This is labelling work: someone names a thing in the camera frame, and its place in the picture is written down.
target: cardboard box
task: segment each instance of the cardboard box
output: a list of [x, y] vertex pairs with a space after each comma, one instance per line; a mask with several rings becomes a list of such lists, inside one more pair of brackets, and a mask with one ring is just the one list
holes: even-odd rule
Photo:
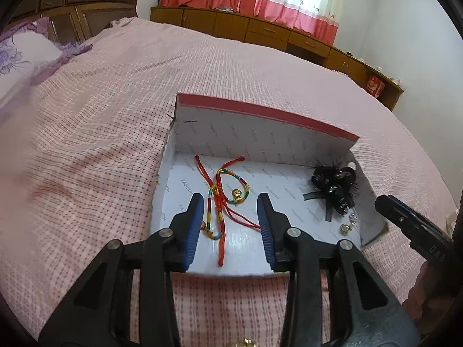
[[[355, 161], [349, 149], [355, 134], [322, 121], [264, 106], [201, 95], [178, 94], [174, 121], [161, 161], [153, 198], [151, 233], [170, 225], [175, 214], [186, 210], [191, 195], [205, 199], [209, 186], [196, 167], [195, 155], [214, 179], [216, 171], [232, 158], [245, 161], [229, 169], [242, 177], [251, 191], [242, 204], [230, 205], [258, 224], [256, 201], [261, 192], [269, 194], [276, 211], [285, 213], [292, 226], [316, 240], [335, 244], [348, 238], [357, 247], [373, 240], [383, 230], [385, 220], [375, 212], [376, 196], [357, 164], [358, 194], [354, 197], [358, 223], [347, 237], [341, 224], [348, 215], [333, 211], [325, 221], [325, 201], [304, 201], [303, 194], [315, 191], [311, 182], [317, 163]], [[222, 176], [228, 198], [242, 185], [232, 176]], [[212, 226], [218, 232], [217, 214], [212, 205]], [[189, 272], [204, 275], [268, 275], [260, 232], [241, 226], [225, 215], [225, 261], [218, 267], [218, 241], [200, 233], [198, 247]]]

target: wooden headboard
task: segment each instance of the wooden headboard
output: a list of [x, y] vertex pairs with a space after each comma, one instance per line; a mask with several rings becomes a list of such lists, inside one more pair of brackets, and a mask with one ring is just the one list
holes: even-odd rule
[[97, 35], [110, 21], [133, 17], [137, 0], [23, 0], [5, 29], [49, 17], [49, 39], [73, 43]]

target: pink bedspread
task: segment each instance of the pink bedspread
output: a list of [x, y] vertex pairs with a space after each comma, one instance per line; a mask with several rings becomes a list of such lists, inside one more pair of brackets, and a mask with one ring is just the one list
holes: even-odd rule
[[[34, 264], [0, 258], [0, 290], [38, 336], [103, 245], [144, 239], [177, 92], [230, 98], [345, 128], [377, 195], [393, 194], [443, 228], [455, 210], [438, 170], [410, 132], [347, 77], [277, 50], [134, 19], [88, 41], [93, 49], [37, 86], [31, 193]], [[422, 259], [391, 231], [364, 253], [399, 300]], [[286, 301], [283, 278], [174, 278], [184, 346], [247, 337], [272, 347]]]

